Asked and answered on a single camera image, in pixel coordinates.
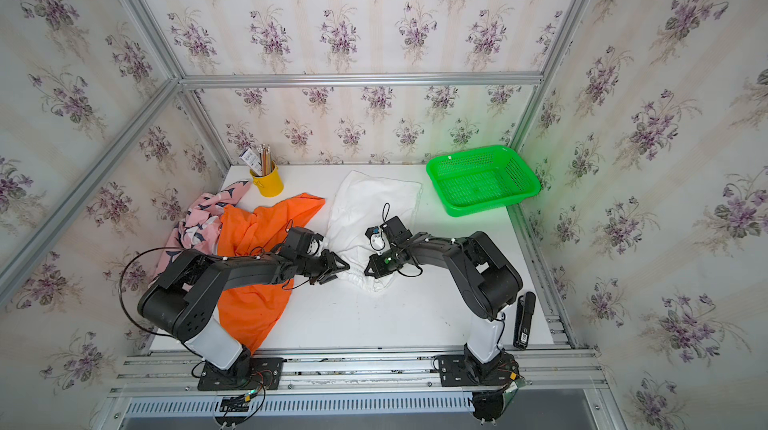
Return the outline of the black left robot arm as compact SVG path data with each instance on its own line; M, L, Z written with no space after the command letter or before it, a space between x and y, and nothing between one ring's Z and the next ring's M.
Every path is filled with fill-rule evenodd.
M247 372L250 351L213 319L225 291L282 287L296 276L323 285L349 269L349 263L324 247L322 235L294 227L283 242L255 256L182 250L140 298L137 311L215 369L240 376Z

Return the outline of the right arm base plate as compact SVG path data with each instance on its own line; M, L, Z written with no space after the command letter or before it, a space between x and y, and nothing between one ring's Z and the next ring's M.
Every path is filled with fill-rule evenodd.
M482 363L470 353L438 355L433 359L442 387L502 387L520 377L514 356L501 352L491 361Z

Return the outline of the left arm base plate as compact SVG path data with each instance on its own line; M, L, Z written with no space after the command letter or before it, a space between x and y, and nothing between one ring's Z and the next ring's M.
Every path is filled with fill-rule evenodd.
M285 360L282 358L250 358L239 360L230 369L222 370L210 362L205 362L198 379L197 390L246 391L264 387L266 390L278 388Z

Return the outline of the white shorts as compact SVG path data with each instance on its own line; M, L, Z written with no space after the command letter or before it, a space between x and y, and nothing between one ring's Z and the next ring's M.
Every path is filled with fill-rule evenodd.
M387 245L370 243L365 232L382 225L387 217L396 216L409 226L415 220L422 185L384 177L350 172L342 181L331 206L325 233L329 250L350 265L339 278L371 294L387 289L394 277L369 277L364 274L369 257Z

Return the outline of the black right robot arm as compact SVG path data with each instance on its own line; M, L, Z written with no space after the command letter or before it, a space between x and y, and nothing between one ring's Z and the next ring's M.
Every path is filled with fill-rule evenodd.
M465 344L469 361L485 366L500 362L505 311L523 289L523 280L487 233L476 231L458 238L414 234L395 216L368 228L365 237L374 251L364 270L367 277L381 279L400 273L407 265L418 270L425 266L447 270L477 318Z

